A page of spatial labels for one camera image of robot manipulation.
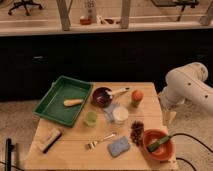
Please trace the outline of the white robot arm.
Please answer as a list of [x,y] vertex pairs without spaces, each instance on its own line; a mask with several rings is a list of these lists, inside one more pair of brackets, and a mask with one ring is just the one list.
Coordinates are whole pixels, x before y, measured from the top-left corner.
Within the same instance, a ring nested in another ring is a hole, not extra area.
[[213,88],[205,84],[207,67],[193,62],[170,70],[165,77],[166,86],[159,93],[163,124],[168,126],[176,116],[174,108],[190,100],[213,115]]

